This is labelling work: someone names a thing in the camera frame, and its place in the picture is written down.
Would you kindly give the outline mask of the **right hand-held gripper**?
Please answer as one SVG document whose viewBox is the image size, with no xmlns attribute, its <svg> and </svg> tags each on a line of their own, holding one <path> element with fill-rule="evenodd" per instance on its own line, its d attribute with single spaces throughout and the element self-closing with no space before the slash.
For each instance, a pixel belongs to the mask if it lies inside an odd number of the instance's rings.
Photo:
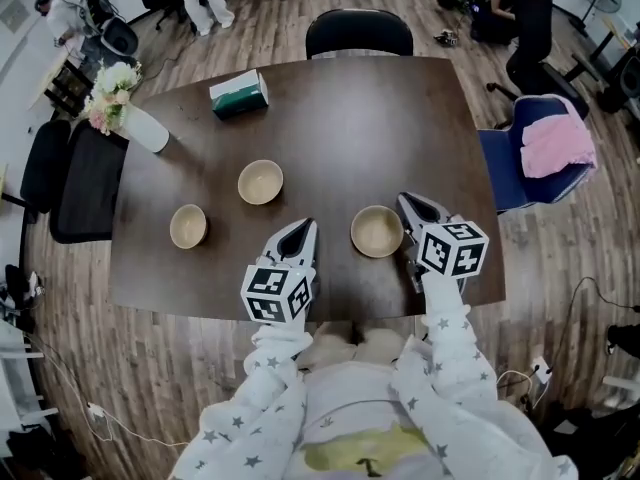
<svg viewBox="0 0 640 480">
<path fill-rule="evenodd" d="M 396 206 L 411 242 L 405 256 L 415 291 L 422 293 L 422 276 L 434 272 L 456 280 L 463 294 L 466 279 L 482 269 L 489 237 L 474 222 L 417 193 L 400 192 Z"/>
</svg>

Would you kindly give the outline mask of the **beige bowl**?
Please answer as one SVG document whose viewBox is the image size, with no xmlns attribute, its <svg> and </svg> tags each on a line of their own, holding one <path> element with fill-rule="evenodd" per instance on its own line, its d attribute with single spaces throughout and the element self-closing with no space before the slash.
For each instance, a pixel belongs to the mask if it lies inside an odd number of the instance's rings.
<svg viewBox="0 0 640 480">
<path fill-rule="evenodd" d="M 361 209 L 350 227 L 354 247 L 369 258 L 393 255 L 401 246 L 404 228 L 396 212 L 386 206 L 372 205 Z"/>
<path fill-rule="evenodd" d="M 280 193 L 284 175 L 280 166 L 267 159 L 248 164 L 240 173 L 237 189 L 240 197 L 251 205 L 264 205 Z"/>
<path fill-rule="evenodd" d="M 192 249 L 206 237 L 208 222 L 203 210 L 195 204 L 186 204 L 171 218 L 169 233 L 173 244 L 180 249 Z"/>
</svg>

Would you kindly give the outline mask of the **blue chair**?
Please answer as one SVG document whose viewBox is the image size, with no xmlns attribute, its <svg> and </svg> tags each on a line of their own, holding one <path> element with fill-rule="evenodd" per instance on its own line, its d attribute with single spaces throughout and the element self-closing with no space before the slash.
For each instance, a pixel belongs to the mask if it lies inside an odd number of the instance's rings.
<svg viewBox="0 0 640 480">
<path fill-rule="evenodd" d="M 559 173 L 540 179 L 524 176 L 520 154 L 523 129 L 544 117 L 567 113 L 578 114 L 564 97 L 553 94 L 523 96 L 514 103 L 511 124 L 503 129 L 479 132 L 498 212 L 537 203 L 556 203 L 596 170 L 597 167 L 569 165 Z"/>
</svg>

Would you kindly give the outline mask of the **person's shoe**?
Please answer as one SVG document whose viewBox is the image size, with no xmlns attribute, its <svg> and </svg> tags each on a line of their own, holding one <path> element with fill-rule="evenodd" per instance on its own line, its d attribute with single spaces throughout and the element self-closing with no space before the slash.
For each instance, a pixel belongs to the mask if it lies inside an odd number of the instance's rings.
<svg viewBox="0 0 640 480">
<path fill-rule="evenodd" d="M 329 323 L 320 326 L 313 335 L 313 343 L 296 359 L 300 369 L 314 371 L 351 360 L 357 350 L 340 329 Z"/>
<path fill-rule="evenodd" d="M 391 365 L 401 355 L 406 339 L 388 328 L 371 328 L 363 334 L 354 360 L 377 365 Z"/>
</svg>

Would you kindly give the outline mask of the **green and white tissue box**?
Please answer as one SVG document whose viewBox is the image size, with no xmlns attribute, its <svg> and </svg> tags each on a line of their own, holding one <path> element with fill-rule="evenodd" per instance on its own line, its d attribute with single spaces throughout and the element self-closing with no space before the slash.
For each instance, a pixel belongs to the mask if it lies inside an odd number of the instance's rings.
<svg viewBox="0 0 640 480">
<path fill-rule="evenodd" d="M 209 95 L 212 111 L 221 120 L 266 108 L 269 104 L 265 80 L 256 69 L 212 85 Z"/>
</svg>

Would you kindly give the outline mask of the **person's torso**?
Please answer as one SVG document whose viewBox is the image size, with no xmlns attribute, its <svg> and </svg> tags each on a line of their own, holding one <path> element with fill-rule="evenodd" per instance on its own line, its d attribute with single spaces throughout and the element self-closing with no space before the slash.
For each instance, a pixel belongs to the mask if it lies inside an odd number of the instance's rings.
<svg viewBox="0 0 640 480">
<path fill-rule="evenodd" d="M 496 375 L 481 354 L 401 370 L 345 362 L 309 374 L 306 415 L 282 480 L 509 480 L 503 431 L 481 418 Z"/>
</svg>

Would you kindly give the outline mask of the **white vase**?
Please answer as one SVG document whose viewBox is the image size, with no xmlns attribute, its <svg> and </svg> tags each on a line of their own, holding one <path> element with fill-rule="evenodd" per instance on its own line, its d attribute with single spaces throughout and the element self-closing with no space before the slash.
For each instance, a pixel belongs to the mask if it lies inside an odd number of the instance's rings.
<svg viewBox="0 0 640 480">
<path fill-rule="evenodd" d="M 169 142 L 169 131 L 149 113 L 128 103 L 123 127 L 130 139 L 153 153 L 161 152 Z"/>
</svg>

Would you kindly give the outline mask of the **black round-back chair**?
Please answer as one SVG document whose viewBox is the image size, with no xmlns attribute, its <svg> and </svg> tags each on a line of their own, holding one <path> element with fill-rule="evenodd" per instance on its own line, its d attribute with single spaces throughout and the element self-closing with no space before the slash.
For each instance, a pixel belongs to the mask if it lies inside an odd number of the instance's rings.
<svg viewBox="0 0 640 480">
<path fill-rule="evenodd" d="M 396 56 L 414 54 L 413 35 L 397 15 L 375 9 L 334 9 L 318 16 L 308 27 L 308 59 L 328 52 L 372 50 Z"/>
</svg>

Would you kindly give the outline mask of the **black mesh office chair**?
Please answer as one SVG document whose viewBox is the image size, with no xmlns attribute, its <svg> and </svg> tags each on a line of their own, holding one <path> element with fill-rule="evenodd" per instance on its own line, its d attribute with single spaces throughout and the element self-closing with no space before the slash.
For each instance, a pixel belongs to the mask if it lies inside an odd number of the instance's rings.
<svg viewBox="0 0 640 480">
<path fill-rule="evenodd" d="M 69 161 L 60 196 L 51 210 L 49 229 L 61 244 L 108 241 L 127 139 L 104 135 L 88 121 L 77 124 L 68 143 Z"/>
</svg>

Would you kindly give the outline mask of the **black high-back office chair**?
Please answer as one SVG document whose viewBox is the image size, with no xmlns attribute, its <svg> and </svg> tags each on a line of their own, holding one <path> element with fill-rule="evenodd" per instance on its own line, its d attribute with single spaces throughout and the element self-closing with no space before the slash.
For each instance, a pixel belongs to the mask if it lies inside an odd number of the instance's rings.
<svg viewBox="0 0 640 480">
<path fill-rule="evenodd" d="M 524 95 L 555 94 L 569 100 L 585 119 L 589 106 L 572 85 L 581 67 L 565 74 L 547 61 L 552 49 L 552 0 L 516 0 L 518 46 L 506 64 L 511 82 Z"/>
</svg>

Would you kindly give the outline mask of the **pastel flower bouquet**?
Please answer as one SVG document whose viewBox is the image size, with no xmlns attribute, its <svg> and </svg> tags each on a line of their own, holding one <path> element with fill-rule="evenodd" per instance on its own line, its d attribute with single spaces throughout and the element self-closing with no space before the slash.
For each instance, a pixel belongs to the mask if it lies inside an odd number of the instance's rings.
<svg viewBox="0 0 640 480">
<path fill-rule="evenodd" d="M 142 80 L 142 65 L 117 62 L 107 67 L 100 62 L 93 88 L 84 100 L 83 116 L 108 136 L 124 124 L 131 93 Z"/>
</svg>

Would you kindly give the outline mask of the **black padded office chair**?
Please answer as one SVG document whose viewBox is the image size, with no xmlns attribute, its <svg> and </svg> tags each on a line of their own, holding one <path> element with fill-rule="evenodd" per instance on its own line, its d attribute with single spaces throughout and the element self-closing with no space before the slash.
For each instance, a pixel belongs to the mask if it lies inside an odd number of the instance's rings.
<svg viewBox="0 0 640 480">
<path fill-rule="evenodd" d="M 21 198 L 28 206 L 46 214 L 62 190 L 69 161 L 71 124 L 49 121 L 37 131 L 24 169 Z"/>
</svg>

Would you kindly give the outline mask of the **white rack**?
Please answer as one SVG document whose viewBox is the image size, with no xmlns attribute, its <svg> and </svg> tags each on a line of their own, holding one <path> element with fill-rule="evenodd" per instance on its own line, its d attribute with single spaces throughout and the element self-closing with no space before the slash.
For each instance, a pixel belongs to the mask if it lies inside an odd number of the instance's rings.
<svg viewBox="0 0 640 480">
<path fill-rule="evenodd" d="M 32 362 L 44 358 L 22 331 L 0 320 L 0 431 L 17 431 L 59 414 L 56 407 L 44 406 L 31 372 Z"/>
</svg>

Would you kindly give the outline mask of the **light wooden desk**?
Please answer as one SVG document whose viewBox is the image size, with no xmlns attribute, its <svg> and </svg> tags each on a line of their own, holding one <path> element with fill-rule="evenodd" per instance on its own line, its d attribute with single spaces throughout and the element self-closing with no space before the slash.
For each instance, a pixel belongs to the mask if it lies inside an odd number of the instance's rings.
<svg viewBox="0 0 640 480">
<path fill-rule="evenodd" d="M 77 118 L 84 110 L 85 97 L 93 88 L 93 82 L 81 66 L 82 60 L 64 46 L 28 98 L 26 109 L 31 111 L 45 98 L 55 111 Z"/>
</svg>

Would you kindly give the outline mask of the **grey wall paper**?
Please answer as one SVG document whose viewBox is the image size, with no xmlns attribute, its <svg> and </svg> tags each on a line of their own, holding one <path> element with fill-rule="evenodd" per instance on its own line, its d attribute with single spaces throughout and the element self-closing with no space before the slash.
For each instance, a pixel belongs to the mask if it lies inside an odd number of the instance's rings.
<svg viewBox="0 0 640 480">
<path fill-rule="evenodd" d="M 29 17 L 30 12 L 21 0 L 11 0 L 0 12 L 0 23 L 15 34 Z"/>
</svg>

